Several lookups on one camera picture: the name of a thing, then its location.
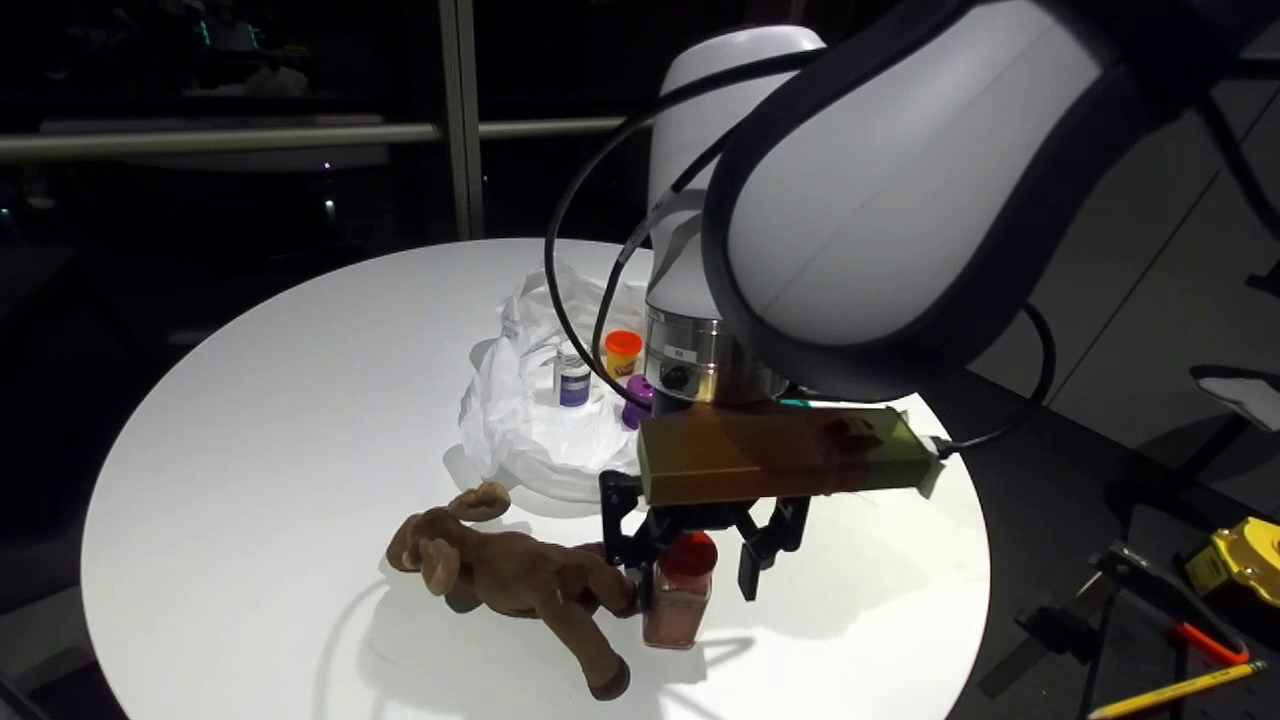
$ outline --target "metal railing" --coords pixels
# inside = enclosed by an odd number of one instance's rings
[[[459,234],[485,229],[485,140],[556,140],[596,136],[621,125],[621,116],[571,116],[571,119],[491,119],[482,125],[475,87],[475,19],[474,0],[439,0],[439,63],[444,63],[444,129],[439,125],[268,125],[258,129],[139,129],[116,125],[98,130],[92,125],[0,136],[0,164],[82,164],[82,159],[157,159],[157,154],[213,154],[213,150],[322,150],[322,149],[391,149],[391,142],[448,142],[448,178],[455,200]]]

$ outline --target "yellow tool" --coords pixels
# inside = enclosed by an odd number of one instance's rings
[[[1206,598],[1234,597],[1280,613],[1280,522],[1249,516],[1238,526],[1222,526],[1183,571]]]
[[[1087,710],[1087,720],[1136,714],[1136,710],[1149,710],[1149,706],[1162,706],[1162,705],[1178,705],[1178,698],[1187,698],[1187,694],[1199,694],[1199,690],[1216,690],[1225,683],[1240,683],[1240,680],[1249,680],[1249,676],[1256,676],[1264,668],[1268,664],[1256,658],[1256,664],[1234,664],[1234,668],[1216,668],[1216,672],[1206,672],[1206,676],[1187,676],[1187,680],[1178,680],[1178,683],[1164,683],[1164,688],[1105,705],[1105,706]]]

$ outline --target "cable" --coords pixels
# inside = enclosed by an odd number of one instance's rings
[[[725,66],[725,72],[713,72],[713,74],[699,74],[691,83],[681,83],[676,91],[659,95],[654,106],[627,116],[600,149],[596,154],[570,178],[556,210],[553,210],[553,224],[549,224],[549,234],[544,234],[544,275],[549,275],[549,295],[553,295],[553,308],[556,308],[556,320],[564,327],[564,339],[578,348],[578,357],[618,392],[625,395],[627,402],[639,402],[639,395],[632,395],[627,388],[621,388],[606,364],[596,361],[596,353],[583,348],[583,339],[578,337],[570,310],[564,310],[564,301],[560,301],[560,279],[556,279],[556,239],[560,239],[560,229],[564,229],[564,216],[571,206],[571,200],[581,197],[581,188],[589,184],[589,174],[627,140],[636,136],[654,116],[676,106],[676,102],[687,102],[706,91],[715,91],[715,87],[728,87],[728,83],[746,83],[746,80],[761,80],[761,74],[778,74],[778,72],[793,72],[793,66],[806,66],[814,60],[828,57],[828,49],[815,49],[815,52],[788,52],[788,57],[767,57],[767,60],[752,60],[752,63],[741,63],[741,66]]]
[[[1047,327],[1047,320],[1041,317],[1041,308],[1032,301],[1026,304],[1026,317],[1032,320],[1032,327],[1041,337],[1041,374],[1035,374],[1032,395],[992,432],[963,436],[963,439],[940,439],[938,457],[956,457],[956,453],[974,453],[974,446],[997,445],[1007,432],[1018,432],[1019,422],[1030,422],[1043,406],[1054,374],[1057,374],[1057,339],[1054,339],[1054,327]]]
[[[607,268],[607,279],[606,279],[606,295],[600,295],[600,308],[596,308],[596,327],[592,327],[592,353],[596,353],[596,364],[600,361],[600,339],[606,339],[606,320],[607,320],[607,308],[612,308],[612,295],[618,295],[618,285],[625,279],[625,268],[632,263],[636,247],[643,242],[643,234],[668,218],[674,210],[697,210],[706,205],[707,190],[674,190],[666,200],[654,205],[654,210],[643,216],[643,224],[627,234],[627,242],[612,256],[612,268]]]
[[[674,190],[683,190],[697,170],[706,170],[721,150],[725,142],[733,140],[735,125],[728,130],[715,136],[715,142],[707,142],[676,178],[674,178]]]
[[[706,233],[706,216],[683,216],[674,234],[668,251],[654,263],[650,286],[657,286],[681,258],[681,251]]]
[[[1240,184],[1245,205],[1272,233],[1272,239],[1280,239],[1280,210],[1268,200],[1264,184],[1256,178],[1249,154],[1240,150],[1234,119],[1225,116],[1225,106],[1212,95],[1199,95],[1192,106],[1199,112],[1216,150],[1225,154],[1234,178]]]

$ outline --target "purple object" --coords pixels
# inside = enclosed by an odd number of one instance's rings
[[[627,422],[627,426],[639,426],[643,414],[650,414],[650,406],[654,406],[654,388],[650,388],[643,374],[627,374],[627,392],[632,392],[639,402],[627,401],[625,422]]]

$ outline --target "brown wooden toy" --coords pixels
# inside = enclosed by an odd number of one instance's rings
[[[632,668],[612,651],[592,613],[636,613],[627,581],[606,560],[600,543],[539,543],[524,532],[475,532],[465,519],[507,513],[499,482],[459,493],[448,506],[417,513],[389,543],[389,565],[419,571],[433,597],[452,613],[490,602],[505,617],[539,617],[583,668],[596,698],[618,698]]]

